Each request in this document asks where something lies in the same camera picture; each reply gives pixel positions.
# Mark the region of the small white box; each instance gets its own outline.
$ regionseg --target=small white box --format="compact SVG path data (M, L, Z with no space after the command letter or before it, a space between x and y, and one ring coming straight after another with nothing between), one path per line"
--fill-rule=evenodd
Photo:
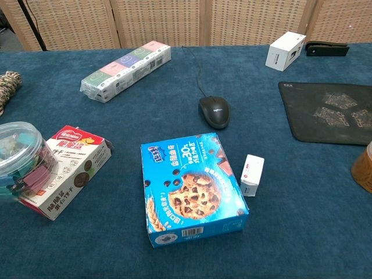
M284 71L301 54L305 35L287 32L270 45L267 54L267 67Z
M255 196L260 184L264 159L248 154L240 178L240 190L243 196Z

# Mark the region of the mouse pad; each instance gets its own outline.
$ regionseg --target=mouse pad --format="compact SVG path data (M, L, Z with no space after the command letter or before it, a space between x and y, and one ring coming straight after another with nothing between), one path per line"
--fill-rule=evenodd
M298 140L358 145L372 141L372 86L292 82L278 86Z

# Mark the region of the woven panel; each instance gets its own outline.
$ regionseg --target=woven panel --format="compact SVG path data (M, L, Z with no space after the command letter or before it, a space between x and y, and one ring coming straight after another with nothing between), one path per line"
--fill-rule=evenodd
M199 0L112 0L121 47L199 44Z
M14 17L22 17L17 0L7 0L7 2L14 6L12 9ZM48 50L119 47L118 38L115 44L113 36L116 35L116 30L111 28L115 26L113 19L110 19L112 12L106 10L105 0L28 0L28 4L37 19L40 34ZM27 21L18 24L22 25L27 38L34 37L31 29L24 26L28 25ZM40 48L35 47L34 44L33 41L33 50L39 50Z
M211 45L271 44L296 32L306 0L214 0Z
M324 1L310 39L330 42L372 42L372 1Z
M12 25L22 47L27 51L40 51L41 47L27 22L17 0L2 0L1 9L3 10L9 23Z

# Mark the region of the wheat illustration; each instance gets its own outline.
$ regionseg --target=wheat illustration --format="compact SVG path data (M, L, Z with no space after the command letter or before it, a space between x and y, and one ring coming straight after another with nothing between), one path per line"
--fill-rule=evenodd
M147 200L146 211L147 211L147 216L149 218L150 223L152 224L153 229L155 231L165 231L166 230L165 226L163 226L158 216L156 215L155 205L154 205L152 197Z

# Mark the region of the black stapler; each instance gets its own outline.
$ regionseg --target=black stapler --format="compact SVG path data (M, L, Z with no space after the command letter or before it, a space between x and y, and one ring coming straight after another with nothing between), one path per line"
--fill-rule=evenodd
M347 44L336 42L309 41L305 46L306 56L346 56Z

